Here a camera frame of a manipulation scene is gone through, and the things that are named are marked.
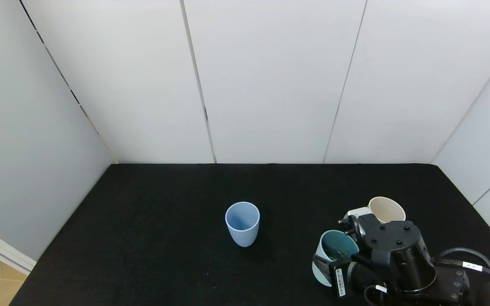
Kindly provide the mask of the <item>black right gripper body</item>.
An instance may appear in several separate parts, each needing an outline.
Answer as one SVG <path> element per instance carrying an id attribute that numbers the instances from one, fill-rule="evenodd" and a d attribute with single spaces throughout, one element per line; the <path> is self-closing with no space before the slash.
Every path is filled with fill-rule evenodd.
<path id="1" fill-rule="evenodd" d="M 354 296 L 364 297 L 366 287 L 367 297 L 381 300 L 385 294 L 385 284 L 375 275 L 373 270 L 361 263 L 351 259 L 336 260 L 329 265 L 330 278 L 335 296 L 340 299 L 352 298 Z"/>

